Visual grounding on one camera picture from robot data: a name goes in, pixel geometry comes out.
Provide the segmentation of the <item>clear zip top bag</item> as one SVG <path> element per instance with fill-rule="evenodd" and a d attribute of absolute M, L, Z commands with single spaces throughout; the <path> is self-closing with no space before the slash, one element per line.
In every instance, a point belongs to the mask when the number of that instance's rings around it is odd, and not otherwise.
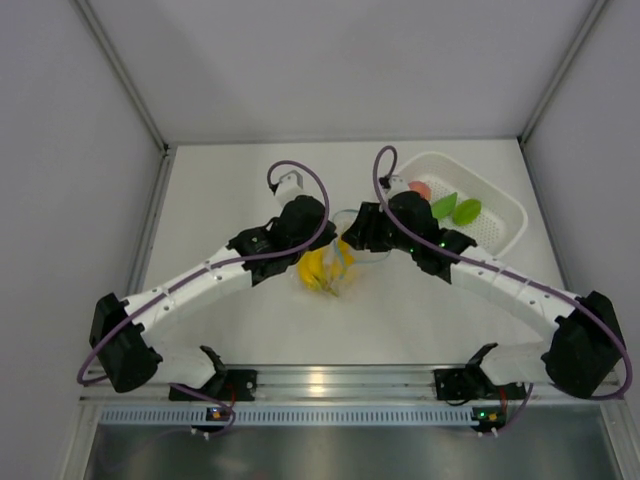
<path fill-rule="evenodd" d="M 313 294 L 339 298 L 346 295 L 357 280 L 391 254 L 354 250 L 342 234 L 354 223 L 358 211 L 342 209 L 331 217 L 337 236 L 327 245 L 306 252 L 295 266 L 292 278 L 300 288 Z"/>

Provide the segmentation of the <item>red fake peach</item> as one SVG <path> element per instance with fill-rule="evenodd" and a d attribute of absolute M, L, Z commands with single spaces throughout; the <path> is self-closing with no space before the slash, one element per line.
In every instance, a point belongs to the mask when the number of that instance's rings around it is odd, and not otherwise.
<path fill-rule="evenodd" d="M 411 191 L 418 193 L 426 201 L 431 200 L 432 191 L 426 183 L 422 181 L 411 181 L 408 183 L 408 187 Z"/>

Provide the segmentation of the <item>green fake vegetable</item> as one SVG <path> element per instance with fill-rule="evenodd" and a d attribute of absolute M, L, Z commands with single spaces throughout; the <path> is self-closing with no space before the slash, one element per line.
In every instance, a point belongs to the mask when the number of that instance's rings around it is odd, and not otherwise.
<path fill-rule="evenodd" d="M 458 193 L 453 192 L 431 204 L 432 216 L 440 221 L 447 218 L 456 208 Z"/>
<path fill-rule="evenodd" d="M 451 214 L 452 222 L 457 226 L 473 223 L 482 212 L 482 203 L 478 199 L 467 199 L 456 206 Z"/>

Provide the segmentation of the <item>yellow fake lemon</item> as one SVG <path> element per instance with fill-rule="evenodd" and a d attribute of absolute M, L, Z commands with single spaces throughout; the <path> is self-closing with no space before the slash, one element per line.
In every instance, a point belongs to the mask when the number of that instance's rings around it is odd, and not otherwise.
<path fill-rule="evenodd" d="M 347 282 L 355 281 L 364 268 L 362 253 L 354 250 L 347 250 L 343 254 L 344 267 L 342 278 Z"/>

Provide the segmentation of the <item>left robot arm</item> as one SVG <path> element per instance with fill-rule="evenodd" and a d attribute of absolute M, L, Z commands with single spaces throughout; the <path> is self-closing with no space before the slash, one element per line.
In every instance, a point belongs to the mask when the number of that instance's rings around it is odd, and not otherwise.
<path fill-rule="evenodd" d="M 105 379 L 118 393 L 158 381 L 194 389 L 204 399 L 219 397 L 226 386 L 220 357 L 206 346 L 172 346 L 169 333 L 225 296 L 284 273 L 334 237 L 326 207 L 299 195 L 266 225 L 240 232 L 173 280 L 125 299 L 104 296 L 96 304 L 90 345 Z"/>

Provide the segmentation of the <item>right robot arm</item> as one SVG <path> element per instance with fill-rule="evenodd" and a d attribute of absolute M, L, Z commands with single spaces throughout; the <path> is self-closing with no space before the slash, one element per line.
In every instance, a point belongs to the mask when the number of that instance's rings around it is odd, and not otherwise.
<path fill-rule="evenodd" d="M 598 389 L 626 360 L 626 345 L 611 300 L 555 290 L 525 278 L 471 237 L 439 226 L 419 194 L 405 191 L 387 204 L 362 203 L 342 239 L 355 250 L 409 254 L 425 273 L 478 295 L 522 321 L 537 343 L 484 345 L 469 360 L 468 388 L 480 397 L 517 382 L 549 383 L 580 399 Z"/>

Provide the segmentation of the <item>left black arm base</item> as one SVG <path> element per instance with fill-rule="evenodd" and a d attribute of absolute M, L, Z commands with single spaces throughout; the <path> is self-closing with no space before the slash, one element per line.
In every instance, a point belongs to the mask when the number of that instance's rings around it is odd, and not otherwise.
<path fill-rule="evenodd" d="M 217 401 L 253 402 L 257 386 L 258 372 L 254 369 L 231 368 L 224 375 L 217 373 L 203 387 L 171 385 L 170 401 L 196 401 L 201 395 Z"/>

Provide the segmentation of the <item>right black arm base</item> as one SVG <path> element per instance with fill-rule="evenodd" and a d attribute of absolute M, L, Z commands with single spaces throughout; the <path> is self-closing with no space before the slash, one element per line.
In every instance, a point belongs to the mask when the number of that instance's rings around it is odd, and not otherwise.
<path fill-rule="evenodd" d="M 472 367 L 437 369 L 434 371 L 436 396 L 447 402 L 492 399 L 496 387 L 479 369 Z"/>

